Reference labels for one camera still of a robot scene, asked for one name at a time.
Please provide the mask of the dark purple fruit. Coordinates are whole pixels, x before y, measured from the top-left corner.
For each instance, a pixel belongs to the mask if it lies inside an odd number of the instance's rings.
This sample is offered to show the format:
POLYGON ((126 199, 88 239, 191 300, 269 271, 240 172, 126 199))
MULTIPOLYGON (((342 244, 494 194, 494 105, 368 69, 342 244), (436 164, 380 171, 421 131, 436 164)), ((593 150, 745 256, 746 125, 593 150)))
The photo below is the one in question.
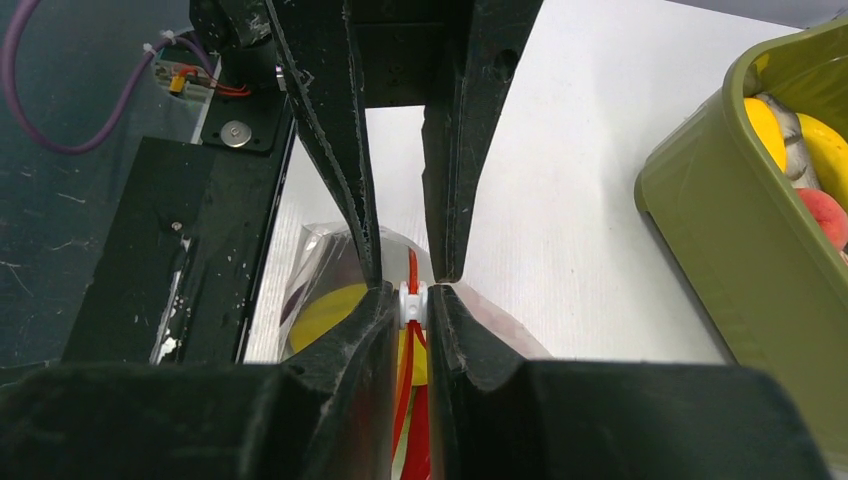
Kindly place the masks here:
POLYGON ((322 296, 360 284, 365 284, 365 280, 348 230, 305 230, 279 325, 293 323, 307 306, 322 296))

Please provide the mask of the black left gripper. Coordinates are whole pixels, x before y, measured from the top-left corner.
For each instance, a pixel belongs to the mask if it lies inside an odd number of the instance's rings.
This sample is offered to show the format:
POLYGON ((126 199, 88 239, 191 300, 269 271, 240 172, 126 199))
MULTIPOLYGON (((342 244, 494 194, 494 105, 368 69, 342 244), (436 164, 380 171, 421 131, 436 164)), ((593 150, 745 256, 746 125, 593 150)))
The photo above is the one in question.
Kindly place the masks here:
POLYGON ((298 136, 349 227, 368 286, 383 275, 365 106, 425 105, 432 270, 440 283, 459 281, 483 168, 542 5, 268 2, 298 136))

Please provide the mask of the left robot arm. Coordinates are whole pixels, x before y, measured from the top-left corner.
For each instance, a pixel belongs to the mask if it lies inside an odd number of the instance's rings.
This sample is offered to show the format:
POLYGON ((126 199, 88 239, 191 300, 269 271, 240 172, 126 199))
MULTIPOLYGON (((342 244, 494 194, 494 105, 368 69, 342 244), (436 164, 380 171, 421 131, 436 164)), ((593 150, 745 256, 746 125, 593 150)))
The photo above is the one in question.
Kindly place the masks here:
POLYGON ((366 113, 424 110, 422 174, 434 277, 464 273, 479 181, 538 1, 193 1, 197 35, 235 87, 282 91, 298 136, 346 221, 361 270, 381 282, 366 113))

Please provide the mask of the clear zip top bag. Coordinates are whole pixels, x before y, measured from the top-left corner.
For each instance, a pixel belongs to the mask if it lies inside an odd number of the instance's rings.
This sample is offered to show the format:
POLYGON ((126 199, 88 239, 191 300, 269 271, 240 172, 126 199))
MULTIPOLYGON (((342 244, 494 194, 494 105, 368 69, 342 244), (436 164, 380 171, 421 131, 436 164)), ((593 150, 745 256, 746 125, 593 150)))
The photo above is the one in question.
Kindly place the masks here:
MULTIPOLYGON (((525 358, 547 358, 549 351, 508 312, 464 282, 453 289, 471 315, 525 358)), ((281 321, 281 356, 287 359, 316 341, 352 313, 367 291, 348 229, 340 224, 304 228, 281 321)), ((405 416, 395 443, 394 479, 430 476, 426 332, 400 333, 396 399, 405 416)))

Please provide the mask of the green yellow mango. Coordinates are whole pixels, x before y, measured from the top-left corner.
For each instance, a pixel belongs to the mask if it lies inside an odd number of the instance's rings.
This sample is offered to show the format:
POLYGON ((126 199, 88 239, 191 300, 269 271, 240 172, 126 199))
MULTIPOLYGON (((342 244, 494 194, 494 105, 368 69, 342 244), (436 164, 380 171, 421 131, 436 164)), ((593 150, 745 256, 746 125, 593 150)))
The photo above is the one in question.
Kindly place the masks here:
MULTIPOLYGON (((289 331, 287 343, 294 353, 298 353, 313 343, 321 335, 344 320, 358 305, 365 295, 364 283, 352 284, 331 291, 311 304, 299 314, 289 331)), ((426 332, 422 331, 414 340, 412 385, 428 384, 427 350, 421 343, 426 340, 426 332)))

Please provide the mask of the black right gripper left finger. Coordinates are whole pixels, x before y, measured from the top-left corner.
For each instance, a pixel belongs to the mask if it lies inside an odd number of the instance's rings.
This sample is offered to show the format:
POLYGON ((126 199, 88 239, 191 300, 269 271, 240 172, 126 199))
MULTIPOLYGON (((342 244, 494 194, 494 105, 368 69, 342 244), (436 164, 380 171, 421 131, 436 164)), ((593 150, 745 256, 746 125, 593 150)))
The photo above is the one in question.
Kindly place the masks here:
POLYGON ((280 364, 66 364, 1 398, 5 479, 387 479, 397 296, 280 364))

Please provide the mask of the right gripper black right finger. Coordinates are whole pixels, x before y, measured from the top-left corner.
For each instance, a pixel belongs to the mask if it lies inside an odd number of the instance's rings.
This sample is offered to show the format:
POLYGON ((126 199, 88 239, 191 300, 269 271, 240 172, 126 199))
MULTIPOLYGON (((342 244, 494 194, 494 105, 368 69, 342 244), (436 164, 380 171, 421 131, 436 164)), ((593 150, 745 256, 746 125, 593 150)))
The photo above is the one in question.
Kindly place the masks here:
POLYGON ((827 479, 798 410, 740 366, 527 359, 430 289, 435 479, 827 479))

